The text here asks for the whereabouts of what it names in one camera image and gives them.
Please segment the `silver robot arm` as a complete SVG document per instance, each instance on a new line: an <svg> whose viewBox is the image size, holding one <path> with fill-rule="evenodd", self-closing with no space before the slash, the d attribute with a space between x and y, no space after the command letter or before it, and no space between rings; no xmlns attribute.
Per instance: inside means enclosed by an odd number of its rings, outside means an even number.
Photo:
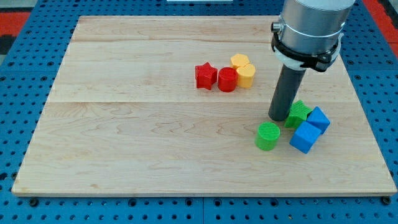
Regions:
<svg viewBox="0 0 398 224"><path fill-rule="evenodd" d="M271 31L287 48L309 55L338 45L354 0L285 0Z"/></svg>

